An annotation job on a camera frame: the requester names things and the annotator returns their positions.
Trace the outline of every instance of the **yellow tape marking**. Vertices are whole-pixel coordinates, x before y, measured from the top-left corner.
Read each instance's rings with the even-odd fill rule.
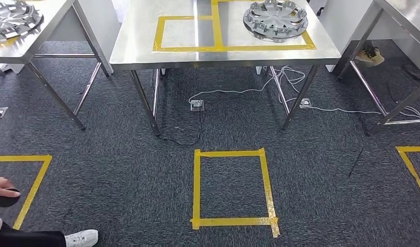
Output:
[[[270,225],[267,217],[263,218],[219,218],[201,219],[200,226],[234,226],[234,225]]]
[[[5,41],[0,41],[0,47],[7,47],[13,44],[19,37],[14,37],[11,39],[7,39]]]
[[[211,15],[199,15],[197,16],[198,20],[212,20]],[[152,45],[152,50],[154,51],[161,51],[162,48],[162,41],[163,41],[163,33],[165,31],[165,23],[167,20],[194,20],[195,17],[193,15],[186,15],[186,16],[159,16],[159,21],[157,22],[157,28],[155,30],[155,37],[154,37],[154,44]]]
[[[412,162],[409,160],[409,158],[406,155],[406,152],[420,152],[420,147],[396,147],[396,150],[398,150],[399,156],[401,156],[402,160],[407,166],[407,169],[409,169],[410,173],[413,175],[413,177],[416,180],[416,183],[418,184],[420,188],[419,175],[416,173],[412,165]]]
[[[278,237],[278,218],[275,214],[274,201],[272,200],[271,182],[269,180],[268,163],[266,162],[265,149],[260,148],[260,164],[263,176],[263,185],[265,187],[266,204],[268,206],[269,219],[271,221],[272,235]]]
[[[253,46],[224,46],[219,18],[219,2],[245,2],[254,0],[212,0],[212,15],[199,15],[199,20],[212,20],[214,46],[198,47],[162,47],[163,32],[167,20],[194,20],[194,16],[159,16],[155,31],[153,51],[162,52],[227,52],[227,51],[257,51],[257,50],[315,50],[313,40],[307,31],[301,36],[305,45],[253,45]]]
[[[201,157],[241,157],[241,156],[259,156],[263,184],[265,188],[266,205],[269,217],[261,218],[200,218],[200,169]],[[272,200],[271,182],[269,180],[268,165],[266,162],[265,149],[256,151],[216,151],[201,152],[195,150],[194,156],[194,204],[192,212],[192,229],[199,230],[200,226],[236,226],[236,225],[270,225],[272,236],[279,235],[278,218],[275,214],[274,202]]]
[[[201,157],[242,157],[260,156],[260,151],[222,151],[222,152],[201,152]]]
[[[212,16],[215,18],[212,21],[213,25],[213,40],[215,48],[221,48],[222,44],[222,31],[219,21],[219,3],[217,0],[212,0]]]
[[[0,156],[0,162],[43,162],[42,167],[37,174],[37,177],[31,186],[30,192],[28,193],[27,199],[25,199],[22,209],[19,212],[16,221],[14,222],[13,228],[19,230],[22,222],[30,209],[31,203],[34,196],[39,189],[39,186],[45,176],[46,170],[48,169],[49,163],[51,162],[52,156],[50,155],[21,155],[21,156]]]
[[[192,229],[198,230],[200,225],[200,197],[201,197],[201,150],[195,149],[194,157],[194,207],[193,207],[193,218]]]

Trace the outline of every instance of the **white cable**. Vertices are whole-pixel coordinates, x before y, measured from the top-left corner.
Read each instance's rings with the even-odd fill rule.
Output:
[[[265,87],[268,85],[268,83],[269,83],[270,81],[272,81],[273,79],[274,79],[273,77],[272,77],[271,79],[269,79],[269,80],[265,83],[265,85],[263,85],[263,87],[262,87],[261,89],[248,89],[248,90],[244,90],[244,91],[241,91],[241,92],[239,92],[239,91],[225,91],[225,90],[214,90],[214,91],[208,91],[208,92],[200,92],[200,93],[197,93],[197,94],[195,94],[195,95],[193,95],[192,97],[190,97],[190,98],[189,98],[189,104],[191,104],[191,100],[192,100],[193,98],[195,98],[196,96],[201,95],[201,94],[211,94],[211,93],[215,93],[215,92],[221,92],[221,93],[236,93],[236,94],[243,94],[243,93],[245,93],[245,92],[249,92],[249,91],[261,92],[261,91],[263,91],[263,89],[265,89]]]
[[[341,112],[348,112],[348,113],[363,113],[363,114],[378,114],[378,115],[382,115],[379,112],[347,111],[347,110],[343,110],[343,109],[340,109],[340,108],[329,110],[329,109],[322,109],[322,108],[318,108],[318,107],[311,107],[311,106],[308,106],[308,105],[304,105],[304,107],[311,108],[311,109],[317,109],[317,110],[321,110],[321,111],[324,111],[324,112],[341,111]],[[420,116],[413,115],[413,114],[406,114],[404,112],[399,112],[399,113],[402,114],[402,115],[405,115],[405,116],[409,116],[409,117],[418,117],[418,118],[420,118]]]
[[[414,112],[416,115],[420,116],[420,112],[413,107],[405,107],[404,109]]]
[[[297,74],[300,74],[301,76],[300,77],[298,77],[298,78],[296,78],[296,79],[289,79],[289,77],[287,76],[287,74],[286,74],[286,72],[285,71],[290,71],[290,72],[294,72],[294,73],[297,73]],[[193,99],[193,98],[195,98],[195,97],[197,97],[198,95],[201,95],[201,94],[211,94],[211,93],[215,93],[215,92],[221,92],[221,93],[236,93],[236,94],[243,94],[243,93],[246,93],[246,92],[249,92],[249,91],[255,91],[255,92],[262,92],[264,89],[265,89],[265,87],[269,84],[269,82],[271,82],[274,78],[276,79],[276,81],[278,81],[279,82],[279,84],[281,85],[281,79],[283,78],[282,77],[282,75],[284,75],[285,77],[286,77],[286,79],[287,79],[287,82],[292,86],[292,88],[297,92],[297,93],[299,93],[300,91],[298,91],[296,88],[295,88],[295,86],[294,85],[296,85],[296,84],[298,84],[298,83],[300,83],[301,81],[303,81],[304,79],[305,79],[305,74],[303,73],[303,72],[301,72],[301,71],[299,71],[299,70],[295,70],[295,69],[292,69],[292,68],[290,68],[290,67],[288,67],[288,66],[284,66],[284,67],[282,67],[281,68],[281,70],[278,70],[278,69],[276,69],[275,70],[276,72],[279,72],[277,75],[275,75],[275,76],[273,76],[273,75],[271,75],[272,77],[271,77],[271,79],[269,79],[266,83],[265,83],[265,85],[263,85],[263,87],[261,88],[261,89],[248,89],[248,90],[244,90],[244,91],[225,91],[225,90],[213,90],[213,91],[208,91],[208,92],[200,92],[200,93],[197,93],[197,94],[195,94],[195,95],[193,95],[192,97],[190,97],[189,98],[189,103],[191,103],[191,100]],[[281,99],[281,96],[278,94],[278,100],[279,100],[279,102],[280,103],[283,103],[283,100]],[[290,101],[292,101],[292,100],[296,100],[296,98],[292,98],[292,99],[289,99],[289,100],[286,100],[286,102],[290,102]],[[379,114],[379,115],[382,115],[381,113],[379,113],[379,112],[363,112],[363,111],[348,111],[348,110],[344,110],[344,109],[340,109],[340,108],[336,108],[336,109],[322,109],[322,108],[318,108],[318,107],[311,107],[311,106],[308,106],[308,105],[305,105],[304,107],[306,107],[306,108],[310,108],[310,109],[317,109],[317,110],[320,110],[320,111],[325,111],[325,112],[334,112],[334,111],[341,111],[341,112],[347,112],[347,113],[363,113],[363,114]],[[404,113],[404,112],[400,112],[400,114],[403,114],[403,115],[405,115],[405,116],[410,116],[410,117],[417,117],[417,118],[420,118],[420,112],[417,110],[417,109],[415,109],[415,108],[413,108],[413,107],[405,107],[405,109],[406,110],[408,110],[408,111],[411,111],[411,112],[413,112],[413,113],[415,113],[416,115],[413,115],[413,114],[406,114],[406,113]]]
[[[405,116],[409,116],[409,117],[417,117],[417,118],[420,118],[420,116],[418,116],[418,115],[406,114],[406,113],[404,113],[404,112],[399,112],[399,113],[401,113],[401,114],[403,114],[403,115],[405,115]]]
[[[321,110],[321,111],[324,111],[324,112],[341,111],[341,112],[348,112],[348,113],[364,113],[364,114],[379,114],[379,115],[382,115],[379,112],[347,111],[347,110],[343,110],[343,109],[340,109],[340,108],[329,110],[329,109],[322,109],[322,108],[318,108],[318,107],[311,107],[311,106],[308,106],[308,105],[304,105],[303,107],[317,109],[317,110]]]

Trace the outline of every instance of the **black pants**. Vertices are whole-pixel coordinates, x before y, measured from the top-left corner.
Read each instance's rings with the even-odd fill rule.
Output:
[[[66,247],[62,232],[26,233],[11,228],[5,222],[0,230],[0,247]]]

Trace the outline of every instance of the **white sneaker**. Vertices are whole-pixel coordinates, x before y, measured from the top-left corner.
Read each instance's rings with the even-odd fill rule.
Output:
[[[64,236],[66,247],[92,247],[98,242],[97,230],[85,230]]]

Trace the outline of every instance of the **table top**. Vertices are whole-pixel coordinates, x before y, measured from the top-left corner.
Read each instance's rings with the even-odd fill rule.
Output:
[[[249,0],[130,1],[110,63],[115,69],[336,64],[341,55],[305,0],[307,32],[284,43],[243,24]]]
[[[375,0],[420,42],[420,0]]]
[[[0,63],[27,63],[48,39],[75,0],[26,1],[42,12],[43,21],[28,34],[0,44]]]

